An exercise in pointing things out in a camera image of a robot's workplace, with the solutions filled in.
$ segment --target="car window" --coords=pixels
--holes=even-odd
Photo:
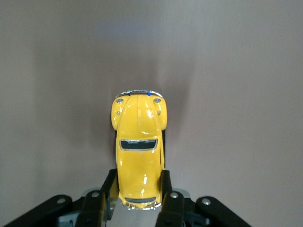
[[[122,150],[154,150],[158,140],[120,140]]]

